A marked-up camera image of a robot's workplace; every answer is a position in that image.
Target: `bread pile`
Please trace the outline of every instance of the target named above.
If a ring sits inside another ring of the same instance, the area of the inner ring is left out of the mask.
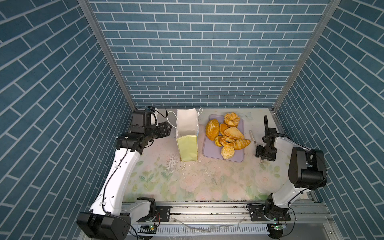
[[[216,146],[223,147],[221,155],[224,159],[233,157],[235,150],[243,149],[251,143],[237,129],[239,122],[240,117],[236,113],[227,113],[224,116],[224,123],[219,124],[217,119],[212,119],[205,126],[205,133],[208,139],[215,141]]]

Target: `metal corner post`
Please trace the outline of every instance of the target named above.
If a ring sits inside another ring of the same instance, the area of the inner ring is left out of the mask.
[[[118,68],[115,58],[112,55],[111,49],[109,48],[108,43],[104,37],[104,34],[100,28],[100,25],[96,19],[96,16],[92,10],[91,4],[89,3],[88,0],[78,0],[78,2],[80,4],[82,11],[84,12],[86,19],[88,20],[89,25],[91,26],[93,33],[95,34],[95,37],[109,63],[109,66],[113,71],[113,74],[116,77],[117,82],[119,83],[119,86],[122,92],[124,93],[125,98],[128,101],[128,104],[130,105],[132,110],[134,110],[136,108],[135,103],[131,95],[129,94],[127,85],[125,84],[124,78],[121,75],[121,72]]]
[[[331,19],[340,1],[341,0],[329,0],[329,3],[325,8],[319,23],[316,25],[315,29],[313,30],[313,33],[309,38],[303,53],[300,55],[296,65],[293,67],[292,72],[288,77],[287,83],[284,85],[283,89],[281,90],[281,93],[277,97],[276,102],[273,104],[272,110],[274,113],[277,112],[285,96],[288,94],[289,89],[292,87],[293,83],[295,82],[297,76],[299,75],[299,72],[303,68],[305,62],[307,61],[309,55],[312,52],[312,49],[315,47],[317,41],[319,40],[321,34],[323,33],[325,27],[327,26],[329,20]]]

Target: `knife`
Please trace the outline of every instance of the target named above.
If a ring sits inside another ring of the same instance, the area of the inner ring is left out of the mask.
[[[253,141],[253,143],[255,144],[255,147],[257,147],[257,143],[255,141],[255,139],[253,138],[253,134],[252,134],[252,131],[249,130],[249,135],[251,136],[251,140]]]

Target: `purple tray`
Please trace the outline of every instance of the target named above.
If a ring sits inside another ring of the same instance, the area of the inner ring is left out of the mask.
[[[216,118],[218,122],[221,124],[224,122],[224,116],[223,115],[216,115],[216,114],[211,114],[209,115],[209,120],[212,120]],[[243,120],[240,119],[239,125],[237,128],[240,130],[242,134],[243,132]],[[205,134],[205,139],[204,139],[204,147],[203,147],[203,155],[209,158],[215,158],[215,159],[221,159],[221,160],[228,160],[232,162],[242,162],[244,160],[244,149],[240,150],[235,150],[235,155],[231,157],[230,159],[224,159],[223,156],[221,156],[221,149],[222,147],[218,147],[215,144],[215,141],[211,141],[208,139],[207,135]]]

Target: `brick wallpaper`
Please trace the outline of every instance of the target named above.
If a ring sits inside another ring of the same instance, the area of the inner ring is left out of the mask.
[[[77,239],[129,114],[77,0],[0,1],[0,239]]]
[[[91,0],[139,106],[270,108],[329,0]]]
[[[278,110],[324,151],[319,193],[344,239],[384,239],[384,1],[342,0]]]

